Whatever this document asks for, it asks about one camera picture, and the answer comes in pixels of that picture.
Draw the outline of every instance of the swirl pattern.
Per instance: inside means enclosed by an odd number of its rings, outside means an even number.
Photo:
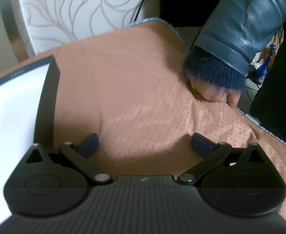
[[[19,0],[35,53],[130,24],[141,0]],[[158,16],[159,0],[146,0],[139,18]]]

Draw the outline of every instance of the fist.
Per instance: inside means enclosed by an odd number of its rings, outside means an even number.
[[[217,88],[200,79],[188,76],[192,89],[199,93],[205,100],[212,102],[226,102],[231,108],[236,107],[240,98],[240,91]]]

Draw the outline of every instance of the blue leather jacket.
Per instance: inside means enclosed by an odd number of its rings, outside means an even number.
[[[286,0],[220,0],[195,45],[244,75],[286,21]]]

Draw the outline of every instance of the brown cushion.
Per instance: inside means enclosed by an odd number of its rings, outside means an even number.
[[[100,148],[90,161],[113,177],[177,176],[200,161],[190,145],[198,132],[233,147],[258,142],[286,182],[286,145],[238,110],[193,95],[182,73],[187,50],[163,24],[63,45],[9,71],[49,54],[61,71],[55,146],[97,133]],[[280,214],[286,218],[286,200]]]

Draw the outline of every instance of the gray fabric edge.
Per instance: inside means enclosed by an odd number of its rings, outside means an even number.
[[[169,24],[167,21],[159,18],[159,17],[149,17],[149,18],[145,18],[143,20],[140,20],[140,21],[135,21],[127,26],[125,26],[124,28],[126,27],[131,27],[131,26],[137,26],[137,25],[140,25],[142,23],[146,23],[146,22],[160,22],[162,24],[164,24],[165,26],[167,26],[170,30],[173,31],[173,33],[176,35],[176,37],[179,39],[179,41],[181,42],[181,44],[184,46],[184,48],[189,52],[188,48],[186,47],[185,45],[185,42],[183,41],[183,39],[181,38],[180,34],[174,29],[174,27]]]
[[[256,118],[254,118],[253,116],[251,116],[250,114],[244,114],[238,107],[236,107],[236,109],[242,114],[244,115],[247,119],[249,119],[250,121],[252,121],[255,125],[257,125],[259,128],[261,128],[263,131],[267,132],[268,134],[270,134],[271,136],[273,136],[274,138],[278,139],[281,143],[283,143],[284,145],[286,145],[286,142],[284,142],[282,139],[278,138],[277,136],[275,136],[273,133],[271,133],[269,130],[266,130],[264,127],[262,127],[260,125],[260,123],[256,120]]]

